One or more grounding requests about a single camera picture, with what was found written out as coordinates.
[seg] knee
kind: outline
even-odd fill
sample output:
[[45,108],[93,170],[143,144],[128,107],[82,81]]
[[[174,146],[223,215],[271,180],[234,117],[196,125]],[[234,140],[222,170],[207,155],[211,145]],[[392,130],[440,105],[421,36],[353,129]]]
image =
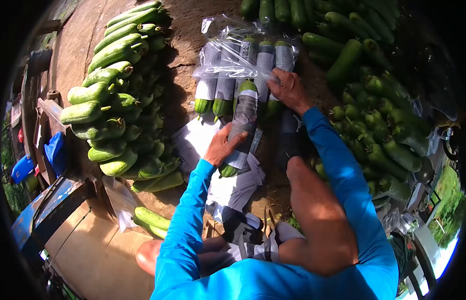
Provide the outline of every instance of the knee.
[[150,240],[143,243],[138,250],[136,250],[136,263],[146,273],[155,275],[156,258],[159,255],[159,248],[163,240]]

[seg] leg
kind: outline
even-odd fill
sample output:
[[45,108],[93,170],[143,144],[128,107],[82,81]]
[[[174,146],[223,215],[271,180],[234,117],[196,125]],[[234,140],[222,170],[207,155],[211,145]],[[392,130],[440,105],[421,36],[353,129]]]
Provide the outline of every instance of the leg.
[[288,160],[291,205],[304,236],[279,246],[280,261],[332,275],[358,262],[356,237],[330,188],[299,156]]
[[[155,275],[156,258],[159,255],[159,249],[163,240],[151,240],[143,243],[136,250],[136,262],[146,272]],[[203,251],[198,254],[200,265],[207,264],[209,261],[216,259],[220,251],[226,245],[222,237],[212,237],[203,241]]]

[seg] clear plastic wrap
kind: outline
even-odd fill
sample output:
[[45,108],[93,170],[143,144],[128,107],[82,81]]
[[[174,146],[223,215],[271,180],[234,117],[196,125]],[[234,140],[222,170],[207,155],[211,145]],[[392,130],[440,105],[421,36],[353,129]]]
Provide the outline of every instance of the clear plastic wrap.
[[289,45],[292,55],[286,71],[293,70],[298,57],[298,41],[295,38],[289,38],[284,33],[264,30],[255,22],[225,15],[210,17],[202,21],[201,32],[207,42],[200,50],[193,77],[200,80],[217,79],[217,86],[223,85],[219,83],[220,79],[272,79],[271,69],[264,68],[261,64],[257,65],[257,57],[254,57],[258,55],[257,49],[262,41],[268,40],[273,45],[280,40]]

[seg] man's right hand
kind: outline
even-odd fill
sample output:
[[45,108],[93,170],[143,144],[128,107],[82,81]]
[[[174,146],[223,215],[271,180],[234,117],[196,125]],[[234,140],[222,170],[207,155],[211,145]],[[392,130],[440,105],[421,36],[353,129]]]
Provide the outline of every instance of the man's right hand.
[[314,107],[313,101],[308,98],[305,88],[296,73],[285,72],[275,68],[272,75],[278,77],[280,84],[273,79],[267,81],[267,86],[273,96],[282,101],[286,106],[296,111],[300,116]]

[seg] blue long sleeve shirt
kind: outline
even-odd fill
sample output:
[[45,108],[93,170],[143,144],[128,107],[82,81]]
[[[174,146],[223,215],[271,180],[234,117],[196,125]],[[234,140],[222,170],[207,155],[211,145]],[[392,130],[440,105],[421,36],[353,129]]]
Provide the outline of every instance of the blue long sleeve shirt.
[[201,159],[171,219],[156,261],[151,299],[393,299],[398,267],[362,170],[317,108],[303,115],[308,135],[358,244],[357,265],[323,277],[296,265],[245,259],[200,278],[203,213],[215,168]]

